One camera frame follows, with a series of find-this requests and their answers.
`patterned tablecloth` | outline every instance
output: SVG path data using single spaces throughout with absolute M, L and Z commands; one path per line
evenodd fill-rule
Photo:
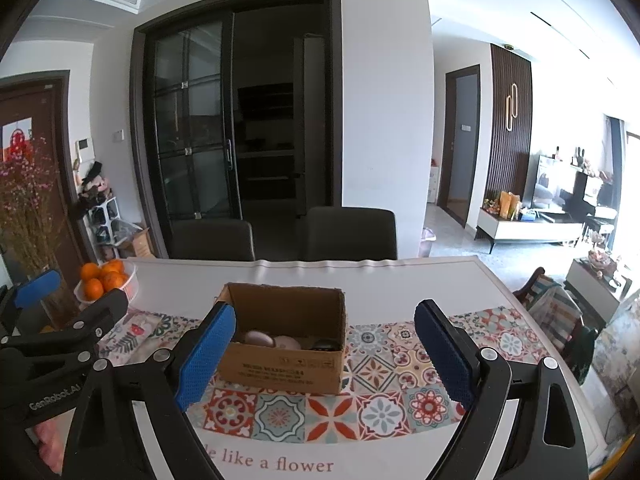
M 514 308 L 449 318 L 479 346 L 508 360 L 535 364 L 548 355 Z M 114 365 L 142 362 L 173 348 L 197 319 L 129 309 L 100 342 Z M 233 384 L 213 376 L 188 415 L 198 428 L 294 444 L 334 444 L 428 431 L 459 422 L 464 409 L 449 399 L 411 321 L 349 326 L 342 391 L 298 394 Z

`black chair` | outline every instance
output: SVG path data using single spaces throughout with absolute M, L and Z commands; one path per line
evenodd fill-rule
M 172 224 L 171 257 L 177 260 L 255 260 L 251 224 L 233 218 L 181 220 Z
M 396 260 L 396 216 L 386 209 L 313 207 L 306 215 L 301 257 L 320 260 Z

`orange fruit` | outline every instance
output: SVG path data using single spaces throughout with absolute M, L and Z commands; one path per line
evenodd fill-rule
M 110 290 L 113 290 L 114 288 L 119 288 L 119 287 L 123 286 L 124 282 L 126 282 L 126 281 L 127 280 L 124 279 L 124 276 L 122 274 L 112 270 L 110 272 L 107 272 L 102 277 L 102 286 L 104 287 L 104 291 L 105 292 L 109 292 Z
M 110 260 L 109 263 L 113 266 L 113 267 L 117 267 L 117 271 L 120 274 L 124 274 L 124 263 L 122 262 L 122 260 Z
M 104 287 L 97 278 L 92 278 L 84 282 L 82 290 L 84 291 L 84 297 L 89 301 L 95 301 L 104 294 Z
M 105 263 L 105 264 L 100 268 L 100 279 L 103 279 L 103 277 L 104 277 L 108 272 L 117 272 L 117 273 L 120 273 L 120 266 L 119 266 L 119 264 L 118 264 L 115 260 L 111 260 L 110 262 Z
M 83 280 L 84 282 L 88 282 L 89 280 L 98 278 L 99 276 L 100 276 L 100 267 L 98 267 L 93 262 L 84 264 L 82 267 L 80 267 L 80 279 Z

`wood slat panel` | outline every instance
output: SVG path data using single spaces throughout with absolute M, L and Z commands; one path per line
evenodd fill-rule
M 495 198 L 502 190 L 524 194 L 531 146 L 532 85 L 531 63 L 500 46 L 491 46 L 494 73 L 494 117 L 486 198 Z M 506 99 L 512 83 L 518 86 L 518 117 L 507 131 Z

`blue gripper pad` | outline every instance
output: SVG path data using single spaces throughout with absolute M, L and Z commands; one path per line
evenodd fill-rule
M 191 403 L 199 402 L 210 378 L 216 371 L 236 331 L 236 311 L 224 304 L 180 368 L 180 382 L 175 400 L 184 412 Z
M 455 328 L 431 300 L 422 301 L 415 308 L 414 323 L 415 333 L 433 361 L 449 397 L 469 410 L 474 403 L 475 386 L 471 367 L 455 341 Z
M 46 270 L 31 281 L 20 285 L 14 298 L 16 308 L 28 308 L 46 298 L 60 286 L 60 275 L 56 270 Z

